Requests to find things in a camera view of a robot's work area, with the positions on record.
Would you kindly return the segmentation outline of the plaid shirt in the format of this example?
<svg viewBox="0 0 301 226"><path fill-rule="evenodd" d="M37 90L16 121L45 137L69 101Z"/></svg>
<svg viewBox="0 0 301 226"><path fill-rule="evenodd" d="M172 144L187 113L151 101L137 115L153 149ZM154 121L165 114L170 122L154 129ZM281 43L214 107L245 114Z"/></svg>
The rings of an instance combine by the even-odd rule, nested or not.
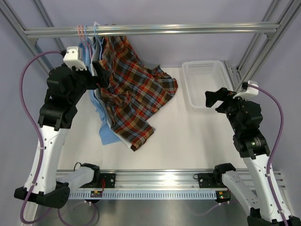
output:
<svg viewBox="0 0 301 226"><path fill-rule="evenodd" d="M109 85L100 94L111 129L136 151L154 133L147 120L174 97L177 80L159 66L148 68L125 36L104 38L99 64L109 75Z"/></svg>

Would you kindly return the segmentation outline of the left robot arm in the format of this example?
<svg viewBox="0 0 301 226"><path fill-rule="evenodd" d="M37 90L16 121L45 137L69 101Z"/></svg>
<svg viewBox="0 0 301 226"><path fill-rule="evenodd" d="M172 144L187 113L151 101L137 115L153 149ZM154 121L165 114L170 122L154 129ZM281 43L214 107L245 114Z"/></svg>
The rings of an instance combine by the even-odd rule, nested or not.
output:
<svg viewBox="0 0 301 226"><path fill-rule="evenodd" d="M71 193L79 188L94 188L90 198L102 197L104 189L114 188L115 181L99 166L83 163L77 170L62 177L56 171L62 147L77 113L76 105L87 90L98 87L97 77L85 65L63 64L49 72L48 89L38 122L38 145L30 175L14 197L24 202L60 209Z"/></svg>

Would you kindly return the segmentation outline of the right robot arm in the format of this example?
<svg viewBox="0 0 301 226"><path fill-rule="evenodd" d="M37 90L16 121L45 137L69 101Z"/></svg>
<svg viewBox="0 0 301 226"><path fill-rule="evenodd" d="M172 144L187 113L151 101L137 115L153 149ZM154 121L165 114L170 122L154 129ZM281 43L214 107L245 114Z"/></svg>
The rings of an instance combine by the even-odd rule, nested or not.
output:
<svg viewBox="0 0 301 226"><path fill-rule="evenodd" d="M244 84L244 91L236 93L226 88L216 92L206 91L206 107L217 101L222 104L216 112L226 114L234 131L233 143L251 175L255 192L241 181L236 169L230 163L215 166L213 182L226 186L236 197L247 214L250 226L299 226L301 220L290 212L279 190L272 169L275 149L270 150L260 132L263 119L259 104L250 98L259 92L271 96L254 84Z"/></svg>

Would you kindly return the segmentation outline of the light blue hanger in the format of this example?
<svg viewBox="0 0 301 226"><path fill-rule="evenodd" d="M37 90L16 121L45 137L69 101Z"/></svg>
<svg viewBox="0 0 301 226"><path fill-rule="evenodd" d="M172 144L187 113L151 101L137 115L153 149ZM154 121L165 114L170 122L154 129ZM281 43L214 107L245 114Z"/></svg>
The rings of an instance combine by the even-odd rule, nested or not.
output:
<svg viewBox="0 0 301 226"><path fill-rule="evenodd" d="M100 26L97 22L94 22L94 37L96 40L96 43L98 44L99 48L99 59L101 60L102 58L102 53L103 53L103 37L100 37L96 34L96 28Z"/></svg>

